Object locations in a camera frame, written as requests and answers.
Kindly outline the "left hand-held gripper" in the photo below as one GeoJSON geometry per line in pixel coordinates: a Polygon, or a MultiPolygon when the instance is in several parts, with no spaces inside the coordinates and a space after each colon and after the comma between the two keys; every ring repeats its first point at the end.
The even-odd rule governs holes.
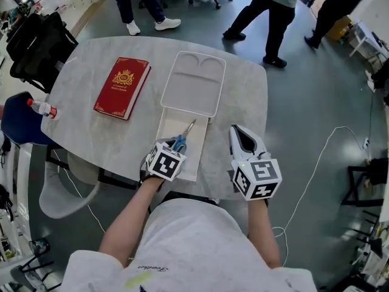
{"type": "Polygon", "coordinates": [[[169,146],[168,141],[156,141],[140,163],[139,185],[146,179],[173,181],[180,174],[187,157],[169,146]]]}

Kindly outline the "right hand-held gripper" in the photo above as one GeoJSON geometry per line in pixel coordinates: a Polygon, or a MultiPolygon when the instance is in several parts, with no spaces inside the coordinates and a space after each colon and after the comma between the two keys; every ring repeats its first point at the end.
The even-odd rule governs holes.
{"type": "Polygon", "coordinates": [[[230,177],[234,188],[246,201],[272,198],[282,176],[278,161],[271,158],[262,139],[246,127],[232,125],[229,142],[232,156],[251,156],[232,161],[230,177]]]}

